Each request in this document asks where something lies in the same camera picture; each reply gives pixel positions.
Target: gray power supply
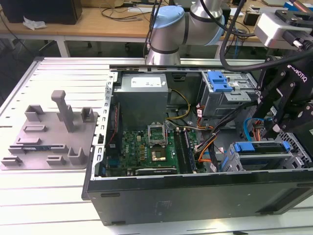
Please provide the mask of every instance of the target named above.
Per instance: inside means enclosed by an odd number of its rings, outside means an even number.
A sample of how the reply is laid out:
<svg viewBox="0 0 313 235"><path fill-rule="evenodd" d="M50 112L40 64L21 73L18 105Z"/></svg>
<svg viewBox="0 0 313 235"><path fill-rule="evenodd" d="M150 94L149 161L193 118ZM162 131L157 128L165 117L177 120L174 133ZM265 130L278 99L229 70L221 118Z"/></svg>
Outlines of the gray power supply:
<svg viewBox="0 0 313 235"><path fill-rule="evenodd" d="M164 123L168 97L165 74L124 74L115 94L121 104L124 130L147 128L152 122Z"/></svg>

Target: yellow wire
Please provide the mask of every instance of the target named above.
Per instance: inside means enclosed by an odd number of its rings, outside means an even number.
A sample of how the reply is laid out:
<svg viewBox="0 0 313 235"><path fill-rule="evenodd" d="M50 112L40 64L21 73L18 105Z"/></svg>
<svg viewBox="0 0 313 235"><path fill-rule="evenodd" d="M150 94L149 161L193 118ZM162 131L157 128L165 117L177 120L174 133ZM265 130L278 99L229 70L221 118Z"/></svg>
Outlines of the yellow wire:
<svg viewBox="0 0 313 235"><path fill-rule="evenodd" d="M167 120L175 120L175 119L181 119L181 118L184 118L184 117L188 116L188 114L189 114L189 112L190 112L190 103L188 102L188 100L186 99L186 97L185 97L182 93L180 93L179 91L174 90L174 89L172 89L172 91L174 91L174 92L180 94L181 97L187 102L188 110L187 110L187 112L186 112L185 114L183 114L183 115L181 115L181 116L178 116L178 117L167 117L166 119L167 119Z"/></svg>

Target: metal work table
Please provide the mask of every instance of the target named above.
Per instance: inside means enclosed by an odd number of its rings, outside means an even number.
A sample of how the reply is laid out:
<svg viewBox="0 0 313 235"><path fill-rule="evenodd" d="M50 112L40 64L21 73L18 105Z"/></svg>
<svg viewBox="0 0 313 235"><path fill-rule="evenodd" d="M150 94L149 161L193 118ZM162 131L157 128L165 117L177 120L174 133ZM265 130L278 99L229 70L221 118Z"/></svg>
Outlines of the metal work table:
<svg viewBox="0 0 313 235"><path fill-rule="evenodd" d="M260 61L230 60L233 65ZM220 66L218 60L182 59L185 65ZM104 103L109 65L143 65L143 59L126 58L45 58L32 63L0 108L0 153L23 125L28 104L40 104L44 111L56 109L53 89L67 93L66 101L79 111L91 106L99 111ZM283 215L241 217L170 223L103 226L90 201L81 199L85 170L0 171L0 233L39 235L71 233L96 234L313 234L313 197ZM208 195L207 207L210 210Z"/></svg>

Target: blue cable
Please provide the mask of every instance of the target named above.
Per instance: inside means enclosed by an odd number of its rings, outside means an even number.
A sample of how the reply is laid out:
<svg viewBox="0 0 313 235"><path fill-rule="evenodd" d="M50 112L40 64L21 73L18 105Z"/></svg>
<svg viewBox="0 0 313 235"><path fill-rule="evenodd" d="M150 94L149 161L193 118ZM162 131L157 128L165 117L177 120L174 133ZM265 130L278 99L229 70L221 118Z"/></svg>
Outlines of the blue cable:
<svg viewBox="0 0 313 235"><path fill-rule="evenodd" d="M236 41L235 41L235 53L233 55L233 59L236 59L236 55L237 55L237 48L238 48L238 45L237 45L237 42L238 42L238 37L236 37Z"/></svg>
<svg viewBox="0 0 313 235"><path fill-rule="evenodd" d="M236 38L236 41L235 41L235 53L233 55L233 59L236 59L236 55L237 55L237 48L238 48L238 45L237 45L237 41L238 41L238 37Z"/></svg>
<svg viewBox="0 0 313 235"><path fill-rule="evenodd" d="M264 121L263 118L253 118L253 117L247 118L247 119L244 121L244 132L245 132L245 135L246 135L246 139L247 139L248 141L252 141L252 139L251 139L251 137L250 137L250 135L249 135L248 129L247 129L248 121L251 120L251 119Z"/></svg>

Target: motherboard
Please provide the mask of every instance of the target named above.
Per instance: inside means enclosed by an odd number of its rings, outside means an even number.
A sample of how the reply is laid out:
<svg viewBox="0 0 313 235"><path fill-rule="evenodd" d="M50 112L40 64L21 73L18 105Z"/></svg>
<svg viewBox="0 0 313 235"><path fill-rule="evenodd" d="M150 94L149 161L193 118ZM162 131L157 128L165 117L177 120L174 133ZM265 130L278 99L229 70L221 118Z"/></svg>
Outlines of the motherboard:
<svg viewBox="0 0 313 235"><path fill-rule="evenodd" d="M123 131L120 156L108 156L106 175L132 176L193 173L196 132L148 128Z"/></svg>

